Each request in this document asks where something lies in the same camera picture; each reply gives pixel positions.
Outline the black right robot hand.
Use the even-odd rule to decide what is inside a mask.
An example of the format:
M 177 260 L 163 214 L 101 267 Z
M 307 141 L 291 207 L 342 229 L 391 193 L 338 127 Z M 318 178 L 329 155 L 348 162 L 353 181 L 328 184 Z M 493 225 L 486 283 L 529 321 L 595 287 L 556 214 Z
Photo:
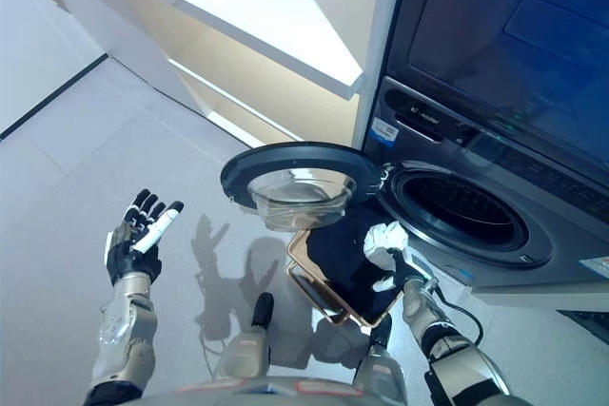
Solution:
M 419 279 L 427 282 L 432 279 L 432 274 L 421 264 L 415 262 L 413 258 L 406 260 L 404 252 L 397 248 L 385 250 L 390 259 L 393 260 L 393 269 L 384 269 L 382 276 L 372 284 L 372 290 L 380 293 L 395 288 L 403 289 L 405 284 L 412 279 Z

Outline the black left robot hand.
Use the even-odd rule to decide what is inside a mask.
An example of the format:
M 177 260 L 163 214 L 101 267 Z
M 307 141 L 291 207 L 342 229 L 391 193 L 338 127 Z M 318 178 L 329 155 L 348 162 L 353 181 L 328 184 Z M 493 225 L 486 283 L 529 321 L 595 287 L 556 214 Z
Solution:
M 120 223 L 108 233 L 104 264 L 112 284 L 131 273 L 156 281 L 163 265 L 158 244 L 184 206 L 180 201 L 165 205 L 147 188 L 135 196 Z

